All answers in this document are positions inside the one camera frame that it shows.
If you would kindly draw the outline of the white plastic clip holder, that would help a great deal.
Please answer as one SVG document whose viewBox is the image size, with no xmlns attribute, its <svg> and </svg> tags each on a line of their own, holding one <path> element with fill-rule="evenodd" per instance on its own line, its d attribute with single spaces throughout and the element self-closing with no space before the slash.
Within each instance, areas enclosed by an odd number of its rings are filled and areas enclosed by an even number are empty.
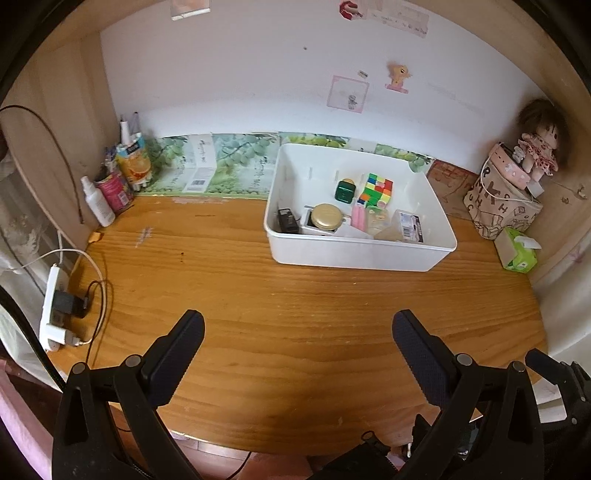
<svg viewBox="0 0 591 480">
<path fill-rule="evenodd" d="M 382 241 L 403 241 L 404 235 L 400 224 L 394 222 L 389 227 L 374 234 L 374 239 Z"/>
</svg>

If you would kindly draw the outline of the round gold compact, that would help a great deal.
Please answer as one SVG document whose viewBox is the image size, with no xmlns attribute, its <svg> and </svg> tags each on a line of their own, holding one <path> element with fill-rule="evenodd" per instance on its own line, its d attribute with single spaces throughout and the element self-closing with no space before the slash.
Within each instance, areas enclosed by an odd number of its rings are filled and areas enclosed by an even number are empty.
<svg viewBox="0 0 591 480">
<path fill-rule="evenodd" d="M 332 204 L 318 204 L 311 209 L 311 224 L 322 231 L 335 231 L 342 225 L 344 215 Z"/>
</svg>

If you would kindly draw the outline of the green perfume bottle gold cap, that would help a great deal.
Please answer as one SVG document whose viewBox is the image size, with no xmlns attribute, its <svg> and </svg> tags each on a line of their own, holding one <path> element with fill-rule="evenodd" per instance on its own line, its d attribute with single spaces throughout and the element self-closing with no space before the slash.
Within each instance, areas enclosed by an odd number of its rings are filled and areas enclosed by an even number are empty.
<svg viewBox="0 0 591 480">
<path fill-rule="evenodd" d="M 345 178 L 339 180 L 337 186 L 335 187 L 335 200 L 345 204 L 352 204 L 355 195 L 356 184 L 352 179 Z"/>
</svg>

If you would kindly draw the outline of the pink power strip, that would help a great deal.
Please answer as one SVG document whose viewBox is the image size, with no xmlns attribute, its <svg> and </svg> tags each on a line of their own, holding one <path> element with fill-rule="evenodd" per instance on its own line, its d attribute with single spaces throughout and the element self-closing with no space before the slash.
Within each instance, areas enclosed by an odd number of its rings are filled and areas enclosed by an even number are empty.
<svg viewBox="0 0 591 480">
<path fill-rule="evenodd" d="M 531 177 L 512 158 L 511 151 L 503 143 L 497 143 L 490 150 L 489 160 L 505 180 L 520 190 L 526 189 Z"/>
</svg>

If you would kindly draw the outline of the rag doll brown hair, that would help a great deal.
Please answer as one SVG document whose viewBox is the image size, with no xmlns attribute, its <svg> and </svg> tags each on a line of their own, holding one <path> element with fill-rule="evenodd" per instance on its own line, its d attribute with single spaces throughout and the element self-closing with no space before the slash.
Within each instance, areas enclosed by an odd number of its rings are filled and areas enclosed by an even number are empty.
<svg viewBox="0 0 591 480">
<path fill-rule="evenodd" d="M 518 115 L 518 126 L 521 136 L 513 159 L 532 182 L 552 177 L 566 165 L 571 151 L 570 131 L 561 110 L 550 100 L 529 102 Z"/>
</svg>

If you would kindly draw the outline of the black plug adapter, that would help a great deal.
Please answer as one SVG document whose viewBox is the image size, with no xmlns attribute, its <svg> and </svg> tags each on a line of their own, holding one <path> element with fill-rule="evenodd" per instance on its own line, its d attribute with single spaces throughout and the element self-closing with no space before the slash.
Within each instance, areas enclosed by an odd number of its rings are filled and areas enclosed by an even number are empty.
<svg viewBox="0 0 591 480">
<path fill-rule="evenodd" d="M 284 234 L 300 234 L 301 226 L 298 223 L 296 215 L 290 208 L 280 208 L 277 210 L 277 223 L 279 223 L 280 232 Z"/>
</svg>

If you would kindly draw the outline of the clear acrylic box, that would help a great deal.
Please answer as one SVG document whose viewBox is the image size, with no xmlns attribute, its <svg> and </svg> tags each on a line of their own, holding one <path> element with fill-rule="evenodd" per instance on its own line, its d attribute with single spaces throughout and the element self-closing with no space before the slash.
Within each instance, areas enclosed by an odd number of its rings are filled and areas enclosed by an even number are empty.
<svg viewBox="0 0 591 480">
<path fill-rule="evenodd" d="M 386 209 L 370 206 L 365 209 L 365 231 L 371 236 L 376 236 L 391 226 L 391 216 Z"/>
</svg>

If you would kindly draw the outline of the pink eraser sticks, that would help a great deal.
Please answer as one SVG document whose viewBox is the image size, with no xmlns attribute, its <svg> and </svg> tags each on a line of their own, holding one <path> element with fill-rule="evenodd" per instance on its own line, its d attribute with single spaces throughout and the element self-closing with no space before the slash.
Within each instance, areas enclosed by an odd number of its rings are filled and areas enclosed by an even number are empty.
<svg viewBox="0 0 591 480">
<path fill-rule="evenodd" d="M 352 214 L 351 214 L 351 225 L 360 230 L 365 232 L 367 228 L 367 220 L 366 220 L 366 207 L 362 204 L 356 203 L 353 205 Z"/>
</svg>

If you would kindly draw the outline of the white angular plastic box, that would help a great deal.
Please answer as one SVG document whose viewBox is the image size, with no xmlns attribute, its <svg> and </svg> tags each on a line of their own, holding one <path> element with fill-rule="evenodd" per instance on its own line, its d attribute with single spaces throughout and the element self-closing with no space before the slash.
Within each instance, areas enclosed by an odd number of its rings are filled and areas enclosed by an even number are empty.
<svg viewBox="0 0 591 480">
<path fill-rule="evenodd" d="M 349 223 L 342 223 L 341 226 L 337 230 L 335 230 L 335 237 L 339 238 L 349 238 L 349 239 L 363 239 L 363 240 L 373 240 L 374 237 L 363 230 L 360 230 L 356 227 L 353 227 Z"/>
</svg>

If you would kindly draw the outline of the green tissue pack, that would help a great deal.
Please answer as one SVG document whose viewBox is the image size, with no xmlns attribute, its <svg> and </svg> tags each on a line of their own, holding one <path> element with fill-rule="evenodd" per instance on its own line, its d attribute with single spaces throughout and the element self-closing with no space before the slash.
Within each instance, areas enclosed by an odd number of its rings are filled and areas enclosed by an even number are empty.
<svg viewBox="0 0 591 480">
<path fill-rule="evenodd" d="M 542 249 L 535 239 L 511 227 L 505 227 L 494 244 L 503 268 L 524 274 L 537 265 L 536 253 Z"/>
</svg>

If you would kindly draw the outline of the white power strip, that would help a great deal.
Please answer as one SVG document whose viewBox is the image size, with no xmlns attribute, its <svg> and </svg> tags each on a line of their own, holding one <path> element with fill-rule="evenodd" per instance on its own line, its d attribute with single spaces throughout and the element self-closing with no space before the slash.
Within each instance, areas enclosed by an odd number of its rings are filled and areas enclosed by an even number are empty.
<svg viewBox="0 0 591 480">
<path fill-rule="evenodd" d="M 77 346 L 80 339 L 65 327 L 65 308 L 58 305 L 68 295 L 69 276 L 57 264 L 49 270 L 39 326 L 39 340 L 45 351 L 57 351 L 61 346 Z"/>
</svg>

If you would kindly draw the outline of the white spray bottle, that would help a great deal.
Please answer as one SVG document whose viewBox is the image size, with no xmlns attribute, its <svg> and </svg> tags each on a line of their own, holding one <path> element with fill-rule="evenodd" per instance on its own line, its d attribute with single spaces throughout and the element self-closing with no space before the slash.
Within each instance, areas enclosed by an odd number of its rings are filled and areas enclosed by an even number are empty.
<svg viewBox="0 0 591 480">
<path fill-rule="evenodd" d="M 81 184 L 85 195 L 85 201 L 100 226 L 103 228 L 110 226 L 115 220 L 115 214 L 103 193 L 87 176 L 81 178 Z"/>
</svg>

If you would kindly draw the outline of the multicoloured puzzle cube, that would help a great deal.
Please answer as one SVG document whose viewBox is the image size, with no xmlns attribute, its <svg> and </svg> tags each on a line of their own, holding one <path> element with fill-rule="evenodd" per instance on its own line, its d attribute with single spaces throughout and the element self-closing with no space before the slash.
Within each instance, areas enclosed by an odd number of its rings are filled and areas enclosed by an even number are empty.
<svg viewBox="0 0 591 480">
<path fill-rule="evenodd" d="M 390 203 L 393 193 L 394 182 L 391 179 L 370 173 L 356 203 L 365 208 L 385 209 Z"/>
</svg>

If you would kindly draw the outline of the small labelled plastic box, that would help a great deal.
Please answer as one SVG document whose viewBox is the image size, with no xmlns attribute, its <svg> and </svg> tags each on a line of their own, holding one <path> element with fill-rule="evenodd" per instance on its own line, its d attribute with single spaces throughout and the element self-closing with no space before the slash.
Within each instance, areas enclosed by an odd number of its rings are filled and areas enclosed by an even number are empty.
<svg viewBox="0 0 591 480">
<path fill-rule="evenodd" d="M 397 210 L 394 217 L 399 223 L 402 240 L 411 243 L 423 243 L 424 235 L 420 217 L 414 213 Z"/>
</svg>

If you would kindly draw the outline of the patterned fabric storage bag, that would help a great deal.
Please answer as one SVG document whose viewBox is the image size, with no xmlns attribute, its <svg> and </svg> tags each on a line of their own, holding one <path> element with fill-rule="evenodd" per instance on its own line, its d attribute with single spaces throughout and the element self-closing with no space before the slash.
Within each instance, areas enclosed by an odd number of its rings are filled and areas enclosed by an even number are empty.
<svg viewBox="0 0 591 480">
<path fill-rule="evenodd" d="M 525 233 L 543 209 L 534 197 L 507 181 L 490 160 L 466 193 L 464 205 L 486 240 L 495 240 L 505 227 Z"/>
</svg>

